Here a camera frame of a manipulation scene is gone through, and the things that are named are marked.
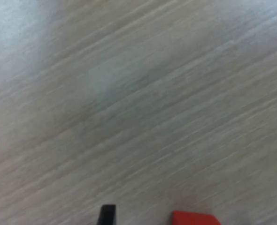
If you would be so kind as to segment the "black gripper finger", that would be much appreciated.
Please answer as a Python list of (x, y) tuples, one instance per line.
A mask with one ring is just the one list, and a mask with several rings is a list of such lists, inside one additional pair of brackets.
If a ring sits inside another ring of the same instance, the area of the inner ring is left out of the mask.
[(116, 225), (115, 204), (104, 204), (101, 206), (96, 225)]

